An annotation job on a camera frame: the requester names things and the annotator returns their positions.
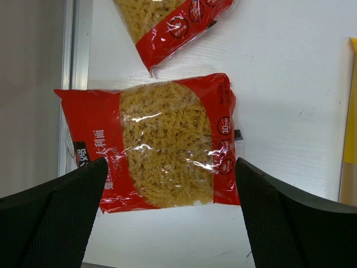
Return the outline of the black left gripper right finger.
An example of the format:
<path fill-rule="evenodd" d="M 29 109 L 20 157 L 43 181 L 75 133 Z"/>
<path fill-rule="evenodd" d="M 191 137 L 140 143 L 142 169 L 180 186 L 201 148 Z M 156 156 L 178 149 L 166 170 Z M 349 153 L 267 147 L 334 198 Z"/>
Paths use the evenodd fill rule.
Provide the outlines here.
<path fill-rule="evenodd" d="M 356 267 L 356 207 L 303 191 L 241 157 L 235 176 L 256 267 Z"/>

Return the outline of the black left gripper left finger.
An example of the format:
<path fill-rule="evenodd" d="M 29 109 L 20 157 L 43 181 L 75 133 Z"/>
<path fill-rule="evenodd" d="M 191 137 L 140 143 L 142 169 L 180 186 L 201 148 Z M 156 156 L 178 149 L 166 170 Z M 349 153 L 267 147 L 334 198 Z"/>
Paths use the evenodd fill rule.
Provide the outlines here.
<path fill-rule="evenodd" d="M 1 267 L 80 267 L 107 175 L 101 157 L 1 198 Z"/>

